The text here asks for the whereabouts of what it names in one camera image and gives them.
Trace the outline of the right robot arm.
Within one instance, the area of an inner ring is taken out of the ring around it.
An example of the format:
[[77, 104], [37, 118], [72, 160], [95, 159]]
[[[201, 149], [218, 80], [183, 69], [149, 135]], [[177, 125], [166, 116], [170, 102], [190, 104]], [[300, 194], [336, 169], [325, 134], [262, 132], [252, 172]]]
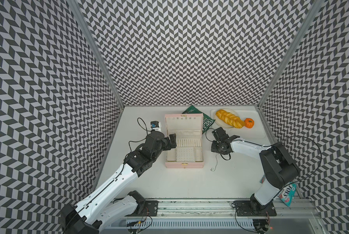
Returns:
[[261, 162], [265, 180], [261, 187], [251, 195], [250, 201], [235, 201], [237, 216], [275, 216], [274, 198], [280, 191], [292, 182], [300, 169], [282, 143], [263, 146], [248, 142], [239, 136], [229, 136], [219, 127], [212, 131], [215, 140], [211, 151], [221, 156], [240, 153], [258, 159]]

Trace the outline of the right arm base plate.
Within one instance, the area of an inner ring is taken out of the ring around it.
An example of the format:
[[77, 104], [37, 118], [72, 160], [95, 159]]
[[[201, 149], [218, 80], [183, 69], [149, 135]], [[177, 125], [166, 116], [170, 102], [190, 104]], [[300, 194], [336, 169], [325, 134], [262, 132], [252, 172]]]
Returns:
[[261, 205], [257, 201], [235, 200], [233, 204], [237, 211], [237, 216], [277, 216], [277, 212], [272, 201], [266, 205]]

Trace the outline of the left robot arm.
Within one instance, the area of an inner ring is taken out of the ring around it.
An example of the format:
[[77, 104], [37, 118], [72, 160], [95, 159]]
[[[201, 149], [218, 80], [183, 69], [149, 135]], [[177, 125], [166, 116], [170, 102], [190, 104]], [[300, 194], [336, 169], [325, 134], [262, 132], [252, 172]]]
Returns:
[[176, 148], [176, 135], [165, 136], [151, 131], [145, 142], [129, 152], [113, 175], [77, 204], [66, 204], [60, 210], [64, 234], [99, 234], [115, 221], [133, 213], [141, 214], [145, 198], [137, 191], [114, 201], [130, 183], [150, 169], [163, 151]]

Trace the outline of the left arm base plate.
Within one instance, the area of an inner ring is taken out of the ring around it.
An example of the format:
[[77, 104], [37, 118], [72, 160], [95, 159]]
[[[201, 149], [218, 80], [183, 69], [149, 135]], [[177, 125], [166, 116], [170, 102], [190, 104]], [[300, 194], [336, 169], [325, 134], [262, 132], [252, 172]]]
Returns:
[[131, 214], [131, 216], [157, 216], [158, 214], [158, 201], [157, 200], [146, 200], [140, 202], [137, 205], [136, 210]]

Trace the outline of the pink jewelry box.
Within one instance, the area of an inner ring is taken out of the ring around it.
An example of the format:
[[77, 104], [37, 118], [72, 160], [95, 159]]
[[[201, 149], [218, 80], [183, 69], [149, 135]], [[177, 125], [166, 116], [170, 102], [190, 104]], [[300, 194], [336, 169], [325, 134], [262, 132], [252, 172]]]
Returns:
[[165, 115], [166, 132], [176, 135], [176, 148], [167, 152], [166, 168], [203, 168], [203, 114]]

